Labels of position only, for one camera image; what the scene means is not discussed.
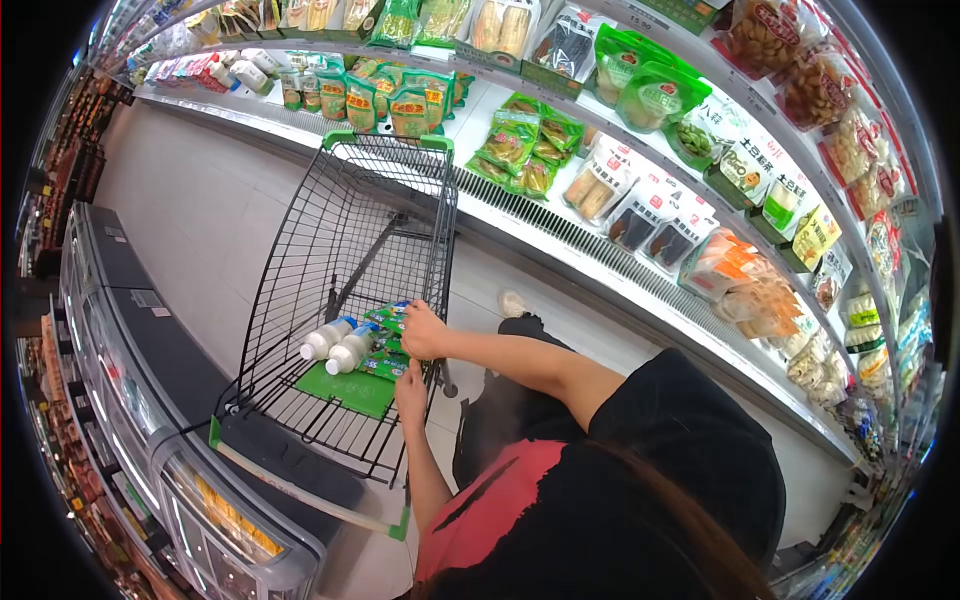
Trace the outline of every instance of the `woman's hand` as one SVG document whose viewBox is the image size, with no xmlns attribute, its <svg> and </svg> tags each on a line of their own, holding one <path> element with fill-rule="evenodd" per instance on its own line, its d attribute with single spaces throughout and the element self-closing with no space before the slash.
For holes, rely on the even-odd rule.
<svg viewBox="0 0 960 600">
<path fill-rule="evenodd" d="M 420 361 L 416 358 L 410 359 L 410 367 L 396 381 L 394 399 L 396 411 L 400 413 L 403 437 L 407 437 L 408 431 L 423 431 L 426 425 L 426 386 L 423 385 Z"/>
<path fill-rule="evenodd" d="M 445 358 L 451 330 L 433 314 L 423 300 L 414 300 L 406 309 L 400 346 L 412 358 Z"/>
</svg>

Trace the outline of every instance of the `white milk bottle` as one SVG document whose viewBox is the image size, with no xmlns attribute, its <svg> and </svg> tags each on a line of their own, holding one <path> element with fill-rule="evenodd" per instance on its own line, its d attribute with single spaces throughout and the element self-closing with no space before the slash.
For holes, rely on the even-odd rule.
<svg viewBox="0 0 960 600">
<path fill-rule="evenodd" d="M 374 332 L 379 329 L 373 323 L 364 323 L 330 349 L 326 359 L 326 372 L 335 375 L 351 372 L 373 347 Z"/>
<path fill-rule="evenodd" d="M 303 346 L 300 347 L 300 356 L 303 360 L 324 360 L 330 349 L 340 344 L 344 336 L 356 326 L 357 322 L 351 317 L 341 317 L 321 325 L 319 329 L 306 335 Z"/>
</svg>

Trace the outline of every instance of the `black wire shopping cart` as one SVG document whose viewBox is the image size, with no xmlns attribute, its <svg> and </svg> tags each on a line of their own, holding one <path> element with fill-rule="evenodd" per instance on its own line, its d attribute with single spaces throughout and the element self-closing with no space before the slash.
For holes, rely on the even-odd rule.
<svg viewBox="0 0 960 600">
<path fill-rule="evenodd" d="M 313 368 L 300 345 L 320 325 L 357 320 L 396 300 L 422 298 L 446 320 L 457 189 L 453 144 L 420 138 L 330 132 L 287 209 L 263 271 L 235 387 L 218 401 L 210 445 L 267 483 L 345 521 L 403 540 L 399 524 L 325 500 L 277 477 L 220 438 L 220 420 L 256 411 L 353 474 L 391 488 L 403 455 L 392 400 L 382 418 L 345 399 L 299 387 Z M 445 361 L 425 369 L 429 414 L 438 385 L 456 396 Z"/>
</svg>

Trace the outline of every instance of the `white sneaker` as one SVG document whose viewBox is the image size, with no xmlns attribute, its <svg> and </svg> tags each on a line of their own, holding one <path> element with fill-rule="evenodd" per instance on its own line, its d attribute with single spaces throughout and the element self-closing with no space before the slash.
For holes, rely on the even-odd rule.
<svg viewBox="0 0 960 600">
<path fill-rule="evenodd" d="M 525 312 L 530 312 L 523 296 L 509 288 L 500 290 L 500 293 L 496 296 L 496 301 L 500 306 L 500 316 L 504 319 L 514 319 Z"/>
</svg>

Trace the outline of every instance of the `woman's arm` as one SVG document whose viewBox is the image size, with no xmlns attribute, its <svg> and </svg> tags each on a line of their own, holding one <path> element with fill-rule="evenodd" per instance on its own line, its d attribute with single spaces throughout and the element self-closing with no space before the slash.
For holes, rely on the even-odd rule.
<svg viewBox="0 0 960 600">
<path fill-rule="evenodd" d="M 441 507 L 453 497 L 426 440 L 426 388 L 420 361 L 396 381 L 396 409 L 400 413 L 403 439 L 407 443 L 407 472 L 410 475 L 410 503 L 420 533 Z"/>
<path fill-rule="evenodd" d="M 448 328 L 422 300 L 407 307 L 401 343 L 416 358 L 457 358 L 505 375 L 562 402 L 587 431 L 598 408 L 626 379 L 586 356 L 533 338 Z"/>
</svg>

